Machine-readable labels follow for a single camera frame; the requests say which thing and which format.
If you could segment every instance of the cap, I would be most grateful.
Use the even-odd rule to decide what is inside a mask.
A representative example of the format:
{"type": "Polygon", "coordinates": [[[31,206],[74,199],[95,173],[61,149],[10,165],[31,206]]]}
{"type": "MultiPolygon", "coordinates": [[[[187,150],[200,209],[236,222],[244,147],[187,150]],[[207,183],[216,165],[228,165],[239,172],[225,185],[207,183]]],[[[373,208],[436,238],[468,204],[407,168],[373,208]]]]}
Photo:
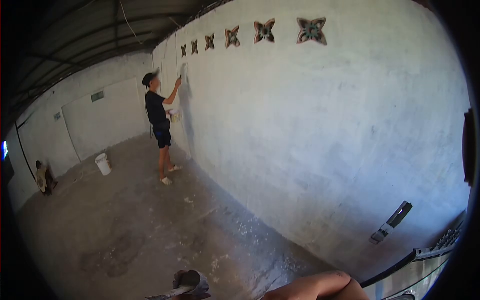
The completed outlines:
{"type": "Polygon", "coordinates": [[[150,87],[150,81],[154,79],[158,75],[158,70],[152,73],[145,74],[144,78],[142,79],[142,84],[150,87]]]}

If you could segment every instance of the forearm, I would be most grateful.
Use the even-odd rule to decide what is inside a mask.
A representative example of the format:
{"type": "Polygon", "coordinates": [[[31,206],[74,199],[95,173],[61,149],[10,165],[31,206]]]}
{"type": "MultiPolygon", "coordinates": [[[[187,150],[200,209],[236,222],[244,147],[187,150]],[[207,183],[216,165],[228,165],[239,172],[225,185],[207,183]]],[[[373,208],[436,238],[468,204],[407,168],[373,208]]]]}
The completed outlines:
{"type": "Polygon", "coordinates": [[[168,97],[167,99],[165,99],[165,101],[163,101],[163,103],[165,104],[172,104],[173,103],[173,100],[175,100],[175,96],[177,95],[177,91],[178,91],[179,87],[178,86],[175,86],[173,88],[173,91],[172,91],[172,94],[170,95],[170,97],[168,97]]]}

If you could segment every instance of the roof beam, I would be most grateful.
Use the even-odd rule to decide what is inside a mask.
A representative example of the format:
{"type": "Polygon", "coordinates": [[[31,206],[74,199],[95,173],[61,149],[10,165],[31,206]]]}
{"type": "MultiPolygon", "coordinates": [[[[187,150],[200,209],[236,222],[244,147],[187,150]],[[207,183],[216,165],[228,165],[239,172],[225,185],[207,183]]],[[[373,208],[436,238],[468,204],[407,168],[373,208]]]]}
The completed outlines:
{"type": "Polygon", "coordinates": [[[120,0],[112,0],[113,1],[113,22],[115,23],[115,49],[118,49],[119,47],[119,19],[118,19],[118,13],[119,13],[119,3],[120,0]]]}
{"type": "MultiPolygon", "coordinates": [[[[81,60],[81,61],[80,61],[80,64],[81,64],[81,65],[84,65],[84,66],[89,66],[89,63],[88,63],[89,60],[95,61],[95,59],[100,58],[102,55],[107,54],[107,53],[112,52],[112,51],[125,50],[125,49],[129,49],[129,50],[130,50],[130,48],[132,48],[132,51],[134,51],[134,50],[136,50],[136,49],[134,49],[133,46],[136,46],[136,45],[141,46],[141,44],[139,44],[138,41],[135,41],[135,42],[133,42],[133,43],[129,43],[129,44],[127,44],[127,45],[120,46],[118,49],[112,48],[112,49],[108,49],[108,50],[102,51],[102,52],[100,52],[100,53],[97,53],[97,54],[96,54],[95,56],[93,56],[93,57],[88,57],[88,58],[86,58],[86,59],[84,59],[84,60],[81,60]]],[[[21,100],[21,101],[16,102],[16,103],[12,106],[12,108],[15,110],[15,109],[20,109],[24,104],[30,105],[31,102],[33,102],[33,101],[34,101],[35,99],[37,99],[40,95],[42,95],[42,93],[43,93],[44,91],[50,89],[52,86],[54,86],[54,85],[56,85],[58,82],[60,82],[60,81],[64,78],[65,75],[69,75],[69,74],[71,74],[71,73],[73,73],[73,72],[79,71],[79,70],[76,70],[76,71],[75,71],[74,68],[78,68],[78,67],[77,67],[77,66],[71,66],[71,67],[69,67],[68,69],[63,70],[63,71],[55,74],[54,76],[51,77],[51,79],[57,78],[57,77],[58,77],[58,79],[55,80],[52,84],[44,84],[44,85],[42,85],[42,86],[44,86],[45,88],[43,88],[39,93],[36,93],[35,95],[29,96],[29,97],[27,97],[26,99],[23,99],[23,100],[21,100]]]]}
{"type": "MultiPolygon", "coordinates": [[[[160,12],[160,13],[153,13],[153,14],[149,14],[149,15],[145,15],[145,16],[139,16],[139,17],[131,18],[128,22],[131,24],[131,23],[150,20],[150,19],[168,18],[168,17],[175,17],[175,16],[185,17],[185,16],[189,16],[189,14],[160,12]]],[[[118,26],[118,25],[126,24],[126,23],[127,22],[125,20],[122,20],[122,21],[119,21],[119,22],[113,22],[113,23],[107,24],[105,26],[102,26],[100,28],[97,28],[97,29],[91,30],[89,32],[86,32],[86,33],[82,34],[81,36],[77,36],[77,37],[71,39],[70,41],[66,42],[65,44],[59,46],[58,48],[56,48],[55,50],[50,52],[48,55],[52,56],[52,55],[56,54],[57,52],[63,50],[64,48],[67,48],[68,46],[70,46],[70,45],[72,45],[72,44],[74,44],[74,43],[76,43],[76,42],[78,42],[78,41],[80,41],[80,40],[82,40],[86,37],[89,37],[89,36],[91,36],[95,33],[98,33],[100,31],[103,31],[103,30],[106,30],[106,29],[113,28],[113,27],[118,26]]],[[[25,79],[27,79],[28,75],[33,73],[33,71],[35,71],[44,62],[45,62],[45,60],[41,60],[39,63],[37,63],[35,66],[33,66],[33,68],[30,71],[28,71],[26,73],[26,75],[19,82],[25,81],[25,79]]]]}
{"type": "MultiPolygon", "coordinates": [[[[138,37],[138,36],[143,36],[143,35],[149,35],[149,34],[151,34],[151,33],[152,33],[151,31],[142,31],[142,32],[137,33],[137,37],[138,37]]],[[[135,35],[131,34],[131,35],[127,35],[127,36],[122,36],[122,37],[117,38],[117,41],[124,40],[124,39],[127,39],[127,38],[132,38],[132,37],[135,37],[135,35]]],[[[73,55],[73,56],[70,56],[69,58],[67,58],[67,60],[73,60],[73,59],[75,59],[75,58],[77,58],[77,57],[79,57],[79,56],[81,56],[81,55],[83,55],[83,54],[85,54],[85,53],[88,53],[88,52],[90,52],[90,51],[92,51],[92,50],[98,49],[99,47],[102,47],[102,46],[111,44],[111,43],[113,43],[113,42],[115,42],[115,39],[111,39],[111,40],[105,41],[105,42],[103,42],[103,43],[96,44],[95,46],[92,46],[92,47],[90,47],[90,48],[87,48],[87,49],[85,49],[85,50],[83,50],[83,51],[81,51],[81,52],[79,52],[79,53],[77,53],[77,54],[75,54],[75,55],[73,55]]],[[[39,77],[37,80],[35,80],[35,81],[32,83],[32,87],[29,87],[28,90],[34,89],[34,88],[35,88],[35,85],[36,85],[40,80],[44,79],[47,75],[49,75],[50,73],[52,73],[53,71],[55,71],[56,69],[58,69],[59,67],[61,67],[62,65],[63,65],[63,64],[60,63],[60,64],[56,65],[55,67],[53,67],[52,69],[50,69],[50,70],[49,70],[48,72],[46,72],[45,74],[43,74],[41,77],[39,77]]],[[[55,77],[57,77],[58,75],[59,75],[59,73],[55,74],[55,75],[52,76],[50,79],[55,78],[55,77]]]]}
{"type": "Polygon", "coordinates": [[[52,22],[48,23],[43,29],[42,32],[45,32],[47,29],[49,29],[53,24],[56,22],[68,17],[72,13],[81,10],[82,8],[86,7],[87,5],[90,5],[92,2],[95,2],[96,0],[83,0],[80,3],[72,6],[69,10],[67,10],[65,13],[63,13],[61,16],[58,16],[56,19],[54,19],[52,22]]]}
{"type": "Polygon", "coordinates": [[[43,60],[56,61],[56,62],[60,62],[60,63],[62,63],[62,64],[68,64],[68,65],[72,65],[72,66],[79,66],[79,67],[81,67],[81,65],[79,65],[79,64],[76,63],[76,62],[73,62],[73,61],[70,61],[70,60],[61,60],[61,59],[52,57],[51,55],[43,55],[43,54],[28,52],[28,53],[27,53],[27,56],[35,57],[35,58],[43,59],[43,60]]]}

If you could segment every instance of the tool handle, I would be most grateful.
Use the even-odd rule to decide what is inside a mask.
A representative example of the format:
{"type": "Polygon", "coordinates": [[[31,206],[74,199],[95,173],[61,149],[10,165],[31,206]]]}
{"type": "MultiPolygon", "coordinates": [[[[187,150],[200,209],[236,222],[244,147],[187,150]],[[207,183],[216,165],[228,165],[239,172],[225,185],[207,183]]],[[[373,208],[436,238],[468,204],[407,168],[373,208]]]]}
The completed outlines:
{"type": "Polygon", "coordinates": [[[184,293],[188,293],[190,291],[193,291],[195,287],[192,286],[180,286],[179,288],[175,288],[169,292],[166,292],[165,294],[157,295],[157,296],[150,296],[150,297],[145,297],[145,300],[166,300],[170,299],[174,296],[178,296],[184,293]]]}

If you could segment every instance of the black pipe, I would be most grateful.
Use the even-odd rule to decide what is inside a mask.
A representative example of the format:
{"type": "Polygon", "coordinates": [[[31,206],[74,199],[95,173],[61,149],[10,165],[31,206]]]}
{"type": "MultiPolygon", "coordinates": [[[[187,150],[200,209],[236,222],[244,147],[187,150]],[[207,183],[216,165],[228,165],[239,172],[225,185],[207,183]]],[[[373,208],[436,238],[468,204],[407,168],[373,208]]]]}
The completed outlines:
{"type": "Polygon", "coordinates": [[[15,129],[17,130],[18,143],[20,144],[20,148],[22,150],[22,153],[24,154],[25,163],[27,163],[28,170],[30,171],[30,174],[32,174],[33,180],[35,180],[35,175],[33,175],[32,169],[30,168],[30,165],[28,164],[27,156],[25,155],[24,147],[22,146],[22,141],[20,141],[20,135],[18,134],[17,121],[15,121],[15,129]]]}

